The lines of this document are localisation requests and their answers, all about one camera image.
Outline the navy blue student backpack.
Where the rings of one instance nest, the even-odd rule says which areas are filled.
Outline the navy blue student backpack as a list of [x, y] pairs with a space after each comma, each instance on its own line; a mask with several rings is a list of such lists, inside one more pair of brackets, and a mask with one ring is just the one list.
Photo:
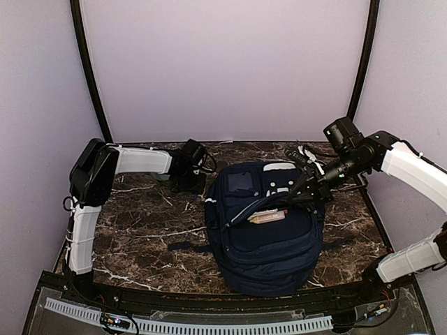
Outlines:
[[[286, 161], [225, 167], [211, 183], [205, 199], [209, 244], [183, 241], [170, 244], [168, 250], [211, 252], [229, 288], [244, 295], [294, 294], [312, 275], [321, 251], [330, 248], [323, 242], [325, 205], [286, 201], [299, 173]], [[288, 213], [280, 221], [248, 221], [283, 210]]]

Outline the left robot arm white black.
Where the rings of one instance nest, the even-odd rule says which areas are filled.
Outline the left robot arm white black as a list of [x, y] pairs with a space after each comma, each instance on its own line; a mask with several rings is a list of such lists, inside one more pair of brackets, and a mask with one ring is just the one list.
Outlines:
[[204, 167], [208, 157], [206, 148], [192, 139], [179, 149], [124, 147], [98, 138], [90, 140], [69, 174], [66, 265], [70, 271], [76, 275], [92, 272], [96, 222], [117, 174], [158, 175], [181, 191], [199, 194], [211, 172]]

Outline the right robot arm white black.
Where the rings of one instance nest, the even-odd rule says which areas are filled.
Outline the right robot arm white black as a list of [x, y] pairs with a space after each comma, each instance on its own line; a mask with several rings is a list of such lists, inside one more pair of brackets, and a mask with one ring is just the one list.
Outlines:
[[324, 239], [346, 242], [322, 252], [306, 289], [357, 282], [373, 258], [385, 253], [385, 240], [401, 250], [446, 220], [442, 210], [404, 183], [383, 173], [368, 179], [366, 195], [340, 191], [328, 204]]

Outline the peach highlighter marker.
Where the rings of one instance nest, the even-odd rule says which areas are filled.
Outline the peach highlighter marker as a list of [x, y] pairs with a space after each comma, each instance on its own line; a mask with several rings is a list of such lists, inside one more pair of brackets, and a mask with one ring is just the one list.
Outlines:
[[271, 222], [280, 221], [280, 220], [285, 219], [287, 213], [288, 213], [287, 210], [283, 210], [283, 211], [275, 211], [275, 212], [266, 213], [266, 214], [260, 214], [260, 215], [254, 216], [252, 218], [249, 218], [248, 221], [253, 224], [271, 223]]

